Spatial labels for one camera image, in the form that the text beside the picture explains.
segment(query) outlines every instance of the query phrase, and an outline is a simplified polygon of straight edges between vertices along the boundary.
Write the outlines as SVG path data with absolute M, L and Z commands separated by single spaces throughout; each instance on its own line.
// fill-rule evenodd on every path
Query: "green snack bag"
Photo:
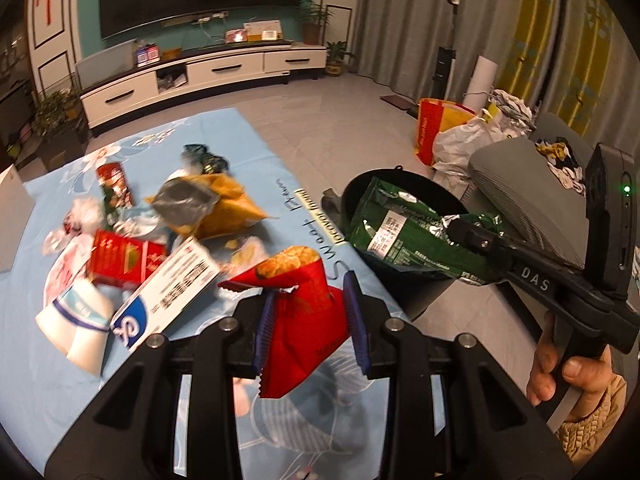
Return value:
M 500 234 L 499 216 L 455 215 L 441 218 L 398 186 L 373 178 L 351 221 L 348 240 L 398 270 L 439 270 L 473 285 L 499 280 L 483 256 L 454 244 L 446 226 L 462 218 Z

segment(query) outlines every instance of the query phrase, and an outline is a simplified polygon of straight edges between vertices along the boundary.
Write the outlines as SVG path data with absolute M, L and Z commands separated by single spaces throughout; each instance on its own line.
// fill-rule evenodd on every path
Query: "tv stand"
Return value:
M 187 50 L 177 59 L 118 74 L 84 89 L 81 100 L 89 127 L 95 128 L 165 100 L 181 96 L 184 102 L 192 92 L 197 99 L 202 90 L 231 89 L 238 82 L 268 78 L 282 82 L 283 77 L 286 82 L 293 71 L 319 71 L 325 64 L 326 49 L 319 45 L 286 41 L 217 45 Z M 174 79 L 183 75 L 186 81 L 180 78 L 180 84 L 172 87 L 163 82 L 169 75 Z

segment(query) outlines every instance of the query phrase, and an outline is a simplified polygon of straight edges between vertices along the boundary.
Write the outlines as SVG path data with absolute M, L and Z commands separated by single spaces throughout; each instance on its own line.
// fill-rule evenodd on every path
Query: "white cabinet drawer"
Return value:
M 324 68 L 325 64 L 326 50 L 317 48 L 309 50 L 294 48 L 283 52 L 264 53 L 264 71 L 267 73 L 302 68 Z
M 262 74 L 263 53 L 227 56 L 187 65 L 190 86 L 233 83 Z
M 82 97 L 89 126 L 143 107 L 158 97 L 156 72 L 148 72 Z

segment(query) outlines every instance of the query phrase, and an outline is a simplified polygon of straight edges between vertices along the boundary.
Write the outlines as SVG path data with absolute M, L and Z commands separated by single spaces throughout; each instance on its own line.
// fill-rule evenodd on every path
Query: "red box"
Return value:
M 89 259 L 89 279 L 136 290 L 165 258 L 166 248 L 162 244 L 98 231 Z

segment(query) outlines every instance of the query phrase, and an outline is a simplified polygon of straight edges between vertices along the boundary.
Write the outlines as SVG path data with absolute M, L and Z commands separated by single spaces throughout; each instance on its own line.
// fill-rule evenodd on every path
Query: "red shopping bag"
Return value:
M 437 134 L 466 124 L 474 116 L 473 110 L 452 101 L 420 99 L 416 155 L 422 163 L 433 164 L 433 141 Z

